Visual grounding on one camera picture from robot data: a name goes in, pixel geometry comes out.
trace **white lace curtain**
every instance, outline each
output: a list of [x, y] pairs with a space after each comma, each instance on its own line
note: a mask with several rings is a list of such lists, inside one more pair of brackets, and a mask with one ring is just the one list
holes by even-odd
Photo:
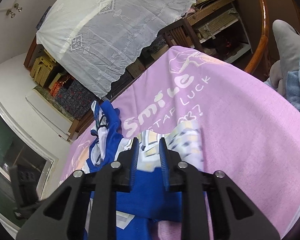
[[195, 0], [57, 0], [37, 43], [96, 96], [103, 97], [163, 27]]

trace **pink blanket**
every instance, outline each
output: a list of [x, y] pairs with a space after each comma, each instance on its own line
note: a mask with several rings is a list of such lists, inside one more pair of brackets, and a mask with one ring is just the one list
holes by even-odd
[[[198, 120], [205, 171], [225, 171], [281, 237], [294, 223], [300, 213], [300, 113], [270, 87], [230, 64], [175, 46], [113, 106], [129, 138], [146, 129], [169, 133], [184, 120]], [[71, 146], [62, 180], [92, 141], [89, 132]], [[161, 222], [159, 237], [177, 239], [179, 228]]]

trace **wooden chair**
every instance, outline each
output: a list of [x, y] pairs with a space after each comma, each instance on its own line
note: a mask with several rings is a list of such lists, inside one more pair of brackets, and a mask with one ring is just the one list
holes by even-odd
[[[232, 0], [224, 0], [224, 4], [230, 3]], [[245, 67], [244, 71], [247, 73], [252, 74], [254, 70], [257, 68], [258, 64], [260, 63], [261, 59], [264, 56], [264, 64], [266, 66], [267, 75], [269, 74], [270, 70], [270, 59], [269, 59], [269, 50], [268, 50], [268, 41], [269, 41], [269, 15], [268, 15], [268, 6], [266, 3], [266, 0], [259, 0], [260, 7], [261, 7], [261, 13], [263, 15], [262, 17], [262, 33], [260, 37], [260, 41], [258, 44], [258, 47], [256, 48], [256, 51], [253, 54], [253, 57], [251, 58], [248, 65]], [[188, 34], [189, 38], [191, 39], [194, 48], [200, 52], [203, 52], [202, 45], [199, 41], [199, 38], [195, 34], [194, 30], [191, 27], [191, 24], [188, 21], [188, 18], [180, 19], [169, 26], [163, 28], [160, 31], [160, 34], [165, 39], [167, 45], [169, 47], [173, 46], [173, 43], [171, 39], [169, 38], [169, 35], [174, 39], [175, 43], [179, 46], [187, 47], [189, 48], [189, 42], [187, 42], [187, 36], [185, 34]]]

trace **white wall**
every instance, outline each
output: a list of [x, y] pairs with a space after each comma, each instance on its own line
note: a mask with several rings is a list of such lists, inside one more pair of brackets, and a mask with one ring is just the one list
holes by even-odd
[[[0, 63], [28, 51], [36, 34], [36, 25], [48, 6], [56, 0], [3, 0], [0, 4]], [[18, 12], [14, 4], [19, 3]], [[11, 9], [16, 16], [6, 16]]]
[[46, 192], [57, 187], [70, 144], [60, 138], [26, 101], [26, 94], [36, 86], [23, 66], [26, 54], [0, 64], [0, 102], [11, 117], [44, 149], [58, 158], [55, 170], [47, 181]]

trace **woven basket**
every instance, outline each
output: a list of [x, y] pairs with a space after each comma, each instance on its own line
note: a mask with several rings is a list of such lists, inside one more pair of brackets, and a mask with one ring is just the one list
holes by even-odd
[[239, 14], [234, 8], [227, 10], [210, 22], [199, 27], [198, 30], [203, 39], [207, 40], [216, 33], [238, 21]]
[[43, 87], [47, 81], [51, 70], [47, 66], [43, 66], [40, 71], [42, 71], [42, 77], [39, 84]]
[[37, 68], [38, 68], [39, 63], [40, 63], [40, 57], [36, 58], [36, 60], [35, 60], [35, 62], [34, 62], [34, 64], [33, 64], [33, 66], [32, 66], [32, 69], [31, 69], [31, 71], [30, 71], [30, 76], [31, 76], [32, 78], [34, 78], [34, 76], [35, 76], [35, 73], [36, 73], [36, 70], [37, 70]]

